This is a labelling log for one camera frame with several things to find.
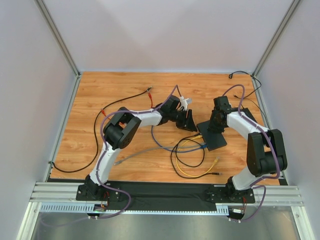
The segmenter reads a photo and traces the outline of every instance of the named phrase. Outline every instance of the cable connector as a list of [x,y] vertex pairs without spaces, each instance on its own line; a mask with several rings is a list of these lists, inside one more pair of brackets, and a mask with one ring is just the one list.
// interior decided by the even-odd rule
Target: cable connector
[[101,108],[101,113],[106,117],[106,113],[105,113],[105,110],[103,108]]
[[146,91],[147,91],[148,96],[149,96],[150,101],[151,101],[151,108],[153,108],[154,102],[152,101],[152,96],[151,96],[151,93],[149,92],[149,89],[151,89],[151,88],[152,88],[152,86],[148,87],[148,89]]

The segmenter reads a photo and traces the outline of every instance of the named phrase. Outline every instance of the yellow cable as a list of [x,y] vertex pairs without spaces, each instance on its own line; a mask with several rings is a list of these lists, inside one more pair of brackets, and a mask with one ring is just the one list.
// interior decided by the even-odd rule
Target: yellow cable
[[[199,135],[199,136],[195,136],[195,137],[190,138],[190,139],[186,139],[185,142],[181,145],[181,147],[183,147],[188,141],[190,141],[190,140],[195,140],[195,139],[199,139],[199,138],[201,138],[201,137],[202,137],[202,136]],[[178,159],[175,158],[176,166],[178,167],[178,169],[180,170],[180,172],[182,172],[184,175],[187,175],[188,177],[192,177],[192,178],[198,178],[198,177],[202,176],[203,174],[207,174],[207,173],[214,167],[214,165],[216,165],[216,163],[218,162],[218,160],[219,160],[219,157],[216,157],[215,160],[213,161],[212,166],[211,166],[205,173],[202,173],[202,174],[197,175],[197,176],[193,176],[193,175],[187,174],[187,173],[185,173],[184,171],[182,171],[182,169],[181,169],[180,166],[179,166]]]

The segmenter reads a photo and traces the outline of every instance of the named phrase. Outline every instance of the white plastic part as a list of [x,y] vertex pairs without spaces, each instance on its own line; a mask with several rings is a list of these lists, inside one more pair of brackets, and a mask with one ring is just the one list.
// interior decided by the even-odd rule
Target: white plastic part
[[[161,114],[158,111],[153,111],[150,113],[142,113],[142,114],[133,114],[133,115],[141,119],[139,128],[145,127],[145,126],[156,126],[160,123],[162,118]],[[103,147],[98,160],[101,158],[105,150],[106,150],[106,145],[103,143]],[[107,151],[100,161],[100,166],[98,171],[98,176],[102,183],[105,183],[106,181],[108,181],[111,167],[115,163],[120,152],[121,152],[120,148],[113,150],[112,146],[108,145]],[[91,171],[90,178],[95,184],[100,185],[96,176],[96,171],[97,171],[97,164],[95,164],[94,169]]]
[[162,119],[162,116],[158,111],[153,111],[151,113],[133,114],[133,115],[141,119],[139,128],[142,128],[145,126],[157,126],[160,123],[160,120]]
[[232,212],[236,213],[236,214],[241,214],[242,213],[242,210],[241,209],[232,209]]
[[179,99],[180,99],[181,107],[183,107],[183,109],[186,111],[188,109],[188,104],[192,103],[192,99],[184,98],[183,96],[180,96]]
[[[98,159],[101,158],[101,155],[105,150],[106,150],[106,145],[103,143],[103,147]],[[107,152],[105,153],[102,160],[100,161],[99,172],[98,172],[99,179],[102,183],[105,183],[106,181],[108,181],[111,167],[113,166],[120,152],[121,152],[120,148],[113,150],[111,145],[108,145]],[[90,172],[90,178],[95,184],[100,185],[96,176],[96,171],[97,171],[97,164],[95,164],[94,169]]]
[[[258,123],[254,122],[263,129],[263,131],[267,132],[269,129],[259,125]],[[251,125],[249,122],[247,122],[243,117],[239,115],[237,111],[234,111],[227,115],[226,117],[226,124],[236,130],[242,137],[244,137],[246,140],[248,140],[248,134],[250,133],[261,133],[260,130],[258,130],[255,126]]]
[[246,166],[239,174],[232,177],[233,186],[236,190],[246,190],[251,188],[250,184],[259,179],[251,174]]

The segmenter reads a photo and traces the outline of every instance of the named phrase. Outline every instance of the blue cable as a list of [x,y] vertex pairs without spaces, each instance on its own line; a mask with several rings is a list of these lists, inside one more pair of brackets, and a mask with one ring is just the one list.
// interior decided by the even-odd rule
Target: blue cable
[[[151,126],[151,136],[152,136],[154,142],[155,142],[159,147],[163,148],[164,150],[167,150],[167,151],[171,152],[170,149],[163,147],[163,146],[156,140],[155,135],[154,135],[154,126]],[[204,148],[206,148],[206,147],[207,147],[207,145],[204,144],[204,145],[202,145],[201,147],[198,147],[198,148],[195,148],[195,149],[192,149],[192,150],[179,151],[179,153],[190,153],[190,152],[193,152],[193,151],[196,151],[196,150],[204,149]]]

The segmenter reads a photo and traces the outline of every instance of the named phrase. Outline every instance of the black mounting plate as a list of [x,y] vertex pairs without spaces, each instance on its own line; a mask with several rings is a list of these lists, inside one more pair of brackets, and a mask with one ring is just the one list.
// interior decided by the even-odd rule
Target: black mounting plate
[[77,201],[102,201],[106,193],[107,189],[105,189],[104,187],[100,187],[98,189],[97,195],[93,195],[90,191],[88,191],[87,186],[85,184],[82,184],[78,186],[75,199]]
[[226,146],[227,142],[222,133],[208,131],[209,122],[210,120],[201,122],[196,125],[202,135],[204,142],[206,143],[208,151]]
[[[121,189],[131,195],[128,210],[133,211],[216,211],[216,204],[211,202],[206,190],[211,184],[164,183],[164,182],[129,182],[108,181],[108,186]],[[101,201],[85,196],[85,185],[78,188],[78,201]],[[119,210],[126,206],[128,197],[124,193],[108,190],[109,210]]]
[[233,194],[228,195],[228,189],[225,185],[215,185],[208,189],[207,194],[210,196],[210,201],[217,204],[243,204],[244,198],[248,204],[254,204],[256,202],[254,191],[251,188],[242,191],[235,190]]

